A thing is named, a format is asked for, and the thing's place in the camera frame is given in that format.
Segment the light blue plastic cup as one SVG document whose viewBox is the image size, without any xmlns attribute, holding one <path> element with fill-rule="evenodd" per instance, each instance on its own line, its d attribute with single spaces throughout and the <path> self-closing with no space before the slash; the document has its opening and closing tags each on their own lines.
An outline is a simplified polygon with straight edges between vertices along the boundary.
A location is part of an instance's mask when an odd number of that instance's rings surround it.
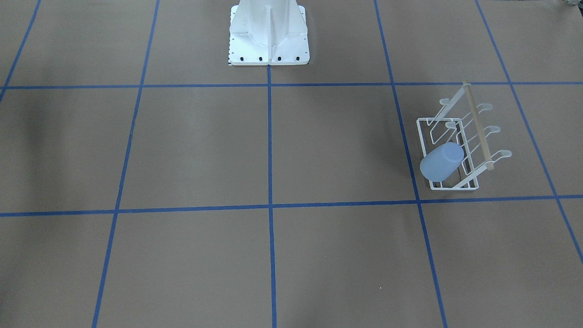
<svg viewBox="0 0 583 328">
<path fill-rule="evenodd" d="M 460 167 L 465 158 L 462 146 L 445 143 L 428 153 L 420 163 L 421 174 L 429 181 L 442 182 Z"/>
</svg>

